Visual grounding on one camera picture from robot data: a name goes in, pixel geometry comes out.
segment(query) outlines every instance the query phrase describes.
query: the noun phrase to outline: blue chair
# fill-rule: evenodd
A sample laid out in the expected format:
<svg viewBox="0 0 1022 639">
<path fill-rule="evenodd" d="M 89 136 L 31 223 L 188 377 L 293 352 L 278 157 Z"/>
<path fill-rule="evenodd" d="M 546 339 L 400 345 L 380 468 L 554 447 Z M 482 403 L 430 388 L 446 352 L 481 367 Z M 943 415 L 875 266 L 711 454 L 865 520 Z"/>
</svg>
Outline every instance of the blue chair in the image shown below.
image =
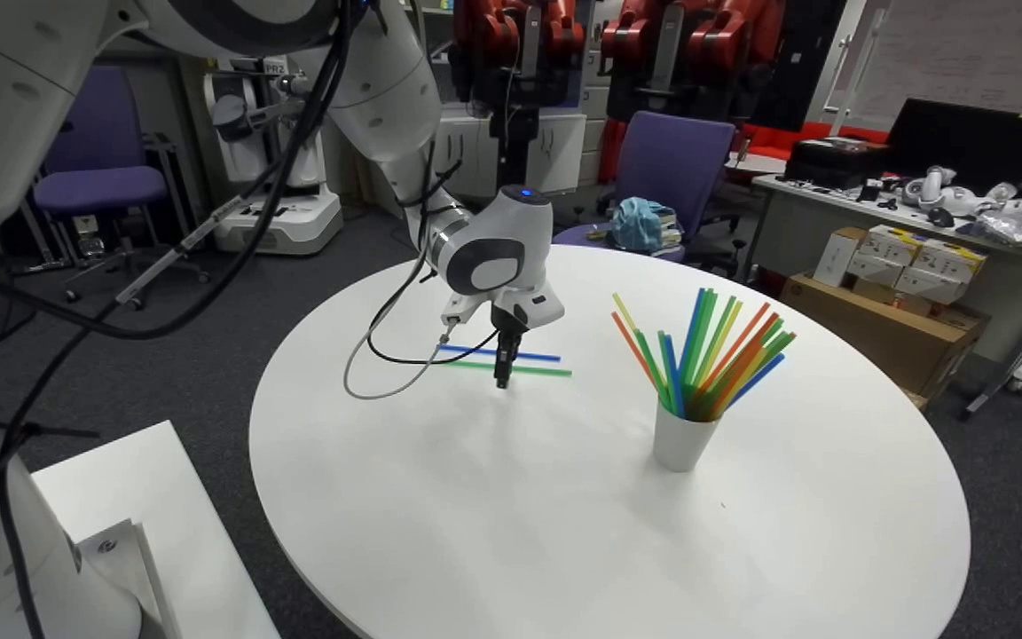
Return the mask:
<svg viewBox="0 0 1022 639">
<path fill-rule="evenodd" d="M 58 136 L 45 173 L 37 183 L 37 206 L 45 213 L 54 238 L 71 266 L 95 258 L 83 279 L 100 271 L 136 266 L 132 238 L 121 235 L 121 245 L 104 254 L 104 245 L 75 248 L 69 223 L 75 216 L 95 216 L 100 223 L 121 227 L 129 213 L 139 213 L 154 245 L 161 245 L 149 206 L 168 197 L 168 180 L 142 152 L 142 124 L 136 111 L 132 84 L 121 66 L 91 66 L 63 131 Z"/>
<path fill-rule="evenodd" d="M 698 119 L 651 111 L 640 111 L 629 119 L 617 158 L 615 201 L 642 196 L 679 210 L 686 238 L 679 251 L 660 251 L 663 258 L 721 266 L 736 273 L 736 251 L 721 251 L 698 240 L 698 227 L 717 219 L 707 213 L 707 201 L 723 173 L 733 138 L 736 126 L 728 119 Z M 594 223 L 578 223 L 560 229 L 554 240 L 597 245 L 589 229 Z"/>
</svg>

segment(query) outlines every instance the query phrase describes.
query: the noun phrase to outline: wall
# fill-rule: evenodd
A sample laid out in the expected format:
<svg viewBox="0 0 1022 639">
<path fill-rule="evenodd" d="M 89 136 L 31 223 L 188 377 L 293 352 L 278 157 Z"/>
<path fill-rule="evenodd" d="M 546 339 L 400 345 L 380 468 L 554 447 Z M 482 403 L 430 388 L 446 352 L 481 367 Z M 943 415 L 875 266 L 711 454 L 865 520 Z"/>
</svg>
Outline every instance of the wall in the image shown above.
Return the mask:
<svg viewBox="0 0 1022 639">
<path fill-rule="evenodd" d="M 892 126 L 906 96 L 1022 113 L 1022 0 L 892 0 L 853 124 Z"/>
</svg>

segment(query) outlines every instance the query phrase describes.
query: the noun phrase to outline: white cup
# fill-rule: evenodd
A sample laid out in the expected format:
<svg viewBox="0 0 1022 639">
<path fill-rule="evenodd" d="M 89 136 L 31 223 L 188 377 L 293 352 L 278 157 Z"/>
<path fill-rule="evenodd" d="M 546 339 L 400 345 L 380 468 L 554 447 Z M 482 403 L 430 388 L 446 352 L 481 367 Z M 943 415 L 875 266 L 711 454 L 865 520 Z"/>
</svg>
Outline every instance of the white cup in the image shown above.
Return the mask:
<svg viewBox="0 0 1022 639">
<path fill-rule="evenodd" d="M 658 403 L 653 459 L 668 472 L 692 472 L 715 433 L 717 423 L 679 420 Z"/>
</svg>

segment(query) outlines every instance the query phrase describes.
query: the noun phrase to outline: gray carpet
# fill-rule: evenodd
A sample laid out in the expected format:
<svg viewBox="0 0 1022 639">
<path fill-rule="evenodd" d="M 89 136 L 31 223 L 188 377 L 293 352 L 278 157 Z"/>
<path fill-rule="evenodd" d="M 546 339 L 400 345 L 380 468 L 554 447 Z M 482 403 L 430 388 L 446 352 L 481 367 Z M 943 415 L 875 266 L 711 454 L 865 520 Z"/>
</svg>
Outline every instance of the gray carpet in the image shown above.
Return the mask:
<svg viewBox="0 0 1022 639">
<path fill-rule="evenodd" d="M 136 426 L 173 420 L 218 511 L 229 520 L 272 620 L 287 639 L 346 639 L 298 581 L 270 536 L 249 477 L 249 402 L 280 338 L 346 283 L 377 273 L 411 248 L 388 216 L 355 216 L 315 258 L 258 258 L 186 335 L 121 345 L 91 338 L 38 402 L 37 420 L 58 426 Z M 199 287 L 170 276 L 142 317 L 180 310 Z M 58 352 L 69 325 L 37 318 L 0 348 L 0 420 Z M 976 423 L 957 423 L 957 399 L 938 403 L 938 433 L 962 468 L 972 511 L 972 574 L 949 639 L 1022 639 L 1022 399 L 995 402 Z M 100 439 L 37 439 L 31 464 L 95 447 Z"/>
</svg>

